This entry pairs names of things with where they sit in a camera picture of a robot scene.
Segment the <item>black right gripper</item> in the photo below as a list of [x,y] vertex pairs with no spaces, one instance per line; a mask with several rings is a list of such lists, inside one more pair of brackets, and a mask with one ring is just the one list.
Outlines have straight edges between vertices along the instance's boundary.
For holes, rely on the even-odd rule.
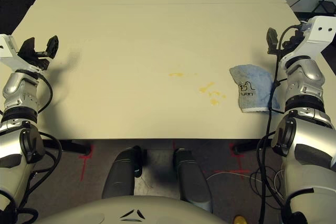
[[288,41],[282,43],[282,49],[277,49],[278,35],[275,29],[269,27],[267,30],[267,44],[268,54],[273,55],[287,55],[293,52],[298,47],[298,42],[303,41],[303,31],[298,28],[295,31],[294,37],[291,37]]

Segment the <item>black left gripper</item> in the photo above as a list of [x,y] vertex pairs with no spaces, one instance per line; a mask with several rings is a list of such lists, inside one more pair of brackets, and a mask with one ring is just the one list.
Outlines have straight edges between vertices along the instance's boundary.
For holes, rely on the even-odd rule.
[[35,38],[29,38],[25,40],[20,48],[18,56],[25,60],[30,65],[38,67],[41,70],[47,70],[49,66],[49,60],[47,58],[54,59],[59,47],[58,36],[53,36],[47,43],[46,51],[35,51]]

